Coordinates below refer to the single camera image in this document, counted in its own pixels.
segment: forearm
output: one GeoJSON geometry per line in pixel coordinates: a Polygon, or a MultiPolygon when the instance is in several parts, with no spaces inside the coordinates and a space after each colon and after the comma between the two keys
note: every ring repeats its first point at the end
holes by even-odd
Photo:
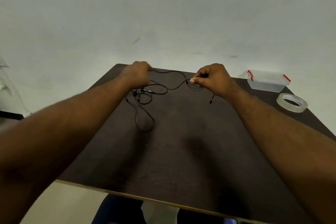
{"type": "Polygon", "coordinates": [[[237,85],[225,97],[291,191],[323,222],[334,218],[336,143],[237,85]]]}
{"type": "Polygon", "coordinates": [[[0,137],[0,170],[28,180],[57,178],[129,91],[117,77],[22,120],[0,137]]]}

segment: wooden table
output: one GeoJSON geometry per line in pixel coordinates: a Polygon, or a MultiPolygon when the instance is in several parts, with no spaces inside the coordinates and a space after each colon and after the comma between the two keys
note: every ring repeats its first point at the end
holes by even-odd
{"type": "MultiPolygon", "coordinates": [[[[115,65],[93,87],[116,77],[124,66],[115,65]]],[[[179,73],[150,72],[149,77],[171,88],[184,80],[179,73]]],[[[252,90],[246,79],[235,80],[279,111],[336,139],[309,110],[286,111],[275,101],[279,93],[252,90]]],[[[283,92],[291,93],[288,88],[283,92]]],[[[145,109],[155,127],[147,133],[136,128],[134,108],[122,101],[59,180],[246,222],[312,223],[235,110],[220,97],[209,104],[211,97],[207,89],[187,84],[153,95],[145,109]]],[[[137,120],[143,126],[151,122],[143,111],[137,120]]]]}

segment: clear plastic box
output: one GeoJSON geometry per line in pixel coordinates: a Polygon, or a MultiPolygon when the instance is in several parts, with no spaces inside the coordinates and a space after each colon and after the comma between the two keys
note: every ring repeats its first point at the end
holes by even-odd
{"type": "Polygon", "coordinates": [[[247,82],[255,90],[280,92],[291,80],[284,74],[261,70],[248,70],[247,82]]]}

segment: right hand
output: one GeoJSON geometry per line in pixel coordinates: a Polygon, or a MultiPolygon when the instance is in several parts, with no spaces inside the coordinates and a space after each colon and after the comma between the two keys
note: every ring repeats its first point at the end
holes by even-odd
{"type": "Polygon", "coordinates": [[[191,83],[199,84],[210,90],[213,94],[226,98],[227,95],[237,87],[235,81],[230,77],[222,64],[212,64],[198,70],[191,83]],[[202,74],[208,74],[208,78],[202,78],[202,74]]]}

